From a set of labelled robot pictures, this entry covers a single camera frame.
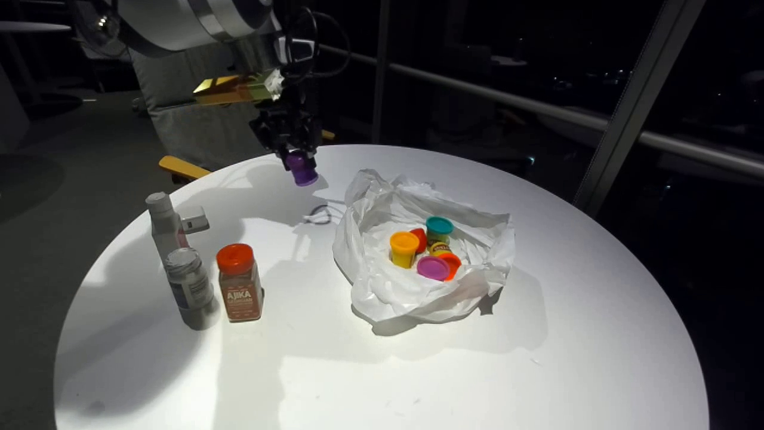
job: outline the table surface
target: table surface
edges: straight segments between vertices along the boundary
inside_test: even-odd
[[[136,216],[85,274],[54,364],[60,430],[237,428],[533,428],[707,430],[694,346],[664,288],[595,220],[507,172],[430,149],[329,145],[323,179],[295,188],[255,157],[178,188],[212,228],[188,235],[214,276],[214,251],[247,241],[267,288],[261,321],[178,320]],[[409,173],[489,213],[511,213],[516,268],[491,314],[380,327],[350,312],[331,260],[329,213],[358,169]]]

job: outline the plastic bag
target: plastic bag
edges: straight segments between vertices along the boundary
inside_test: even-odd
[[[452,282],[419,276],[388,262],[388,233],[449,216],[449,245],[462,265]],[[335,260],[354,284],[354,307],[370,321],[415,318],[443,321],[468,314],[493,295],[511,270],[514,228],[509,213],[489,215],[455,202],[430,183],[398,177],[385,180],[362,169],[345,190],[345,213],[335,235]]]

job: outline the purple object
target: purple object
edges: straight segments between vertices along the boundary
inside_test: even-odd
[[[423,257],[415,265],[415,271],[430,280],[447,280],[449,276],[449,265],[440,257]]]
[[[311,161],[304,152],[289,152],[283,165],[289,167],[295,186],[305,186],[318,179],[316,161]]]

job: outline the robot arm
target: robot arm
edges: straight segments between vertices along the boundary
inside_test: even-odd
[[[295,0],[277,4],[273,0],[74,0],[72,4],[79,32],[99,50],[134,47],[160,57],[251,35],[262,51],[258,71],[283,75],[281,87],[258,103],[261,117],[251,128],[281,157],[295,183],[311,183],[318,177],[319,123],[305,109],[301,83],[316,73],[318,22],[337,26],[331,17]]]

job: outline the floor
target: floor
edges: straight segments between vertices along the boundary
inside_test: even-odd
[[[142,210],[146,194],[175,188],[154,167],[160,140],[130,100],[97,96],[39,122],[13,154],[0,154],[0,430],[54,430],[50,381],[66,305],[97,253]],[[711,430],[764,428],[764,379],[754,373],[764,358],[762,290],[701,288],[682,271],[652,270],[698,344]]]
[[[52,430],[52,361],[66,305],[151,190],[171,190],[134,93],[36,122],[0,154],[0,430]]]

